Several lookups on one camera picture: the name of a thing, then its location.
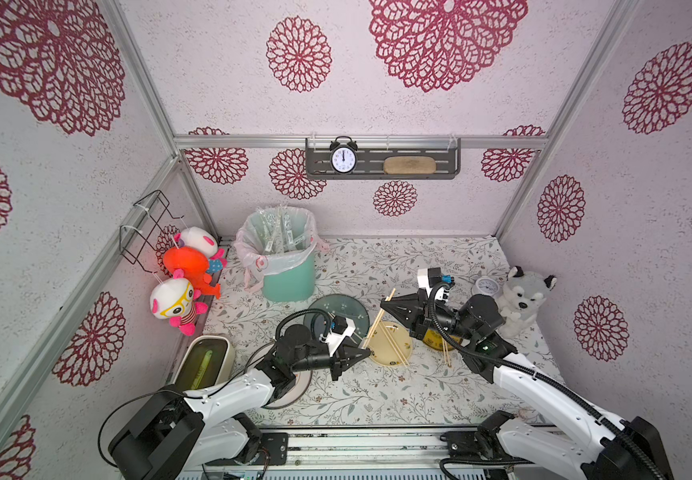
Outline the bare chopsticks pair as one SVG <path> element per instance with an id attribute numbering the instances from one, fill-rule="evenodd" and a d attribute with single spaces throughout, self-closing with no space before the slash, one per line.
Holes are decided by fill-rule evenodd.
<path id="1" fill-rule="evenodd" d="M 389 329 L 388 327 L 385 327 L 384 332 L 385 332 L 387 341 L 389 342 L 389 345 L 394 350 L 394 352 L 397 355 L 397 358 L 399 359 L 401 364 L 408 367 L 409 366 L 408 360 L 403 353 L 403 349 L 400 347 L 400 345 L 394 339 L 393 330 Z"/>
<path id="2" fill-rule="evenodd" d="M 371 324 L 371 326 L 370 326 L 370 328 L 369 328 L 369 330 L 368 330 L 368 333 L 366 334 L 366 336 L 365 336 L 365 338 L 364 338 L 364 340 L 363 340 L 363 342 L 362 342 L 362 344 L 361 344 L 361 347 L 362 347 L 363 349 L 367 349 L 367 348 L 368 348 L 368 346 L 369 346 L 369 344 L 370 344 L 370 341 L 371 341 L 371 339 L 373 338 L 373 336 L 374 336 L 374 334 L 375 334 L 375 331 L 376 331 L 377 328 L 380 326 L 380 324 L 381 324 L 381 322 L 382 322 L 382 319 L 383 319 L 384 315 L 385 315 L 385 310 L 384 310 L 383 308 L 380 308 L 378 314 L 376 315 L 375 320 L 372 322 L 372 324 Z"/>
<path id="3" fill-rule="evenodd" d="M 441 341 L 443 358 L 447 367 L 452 368 L 452 359 L 449 352 L 449 344 L 446 340 Z"/>

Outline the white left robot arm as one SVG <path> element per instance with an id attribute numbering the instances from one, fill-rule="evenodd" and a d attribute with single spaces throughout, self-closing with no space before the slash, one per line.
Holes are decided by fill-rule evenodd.
<path id="1" fill-rule="evenodd" d="M 292 389 L 303 371 L 327 369 L 338 379 L 370 357 L 339 328 L 325 341 L 292 325 L 246 373 L 220 385 L 185 392 L 162 388 L 111 440 L 108 452 L 126 479 L 175 479 L 185 469 L 215 460 L 248 463 L 262 433 L 247 411 L 265 407 Z"/>

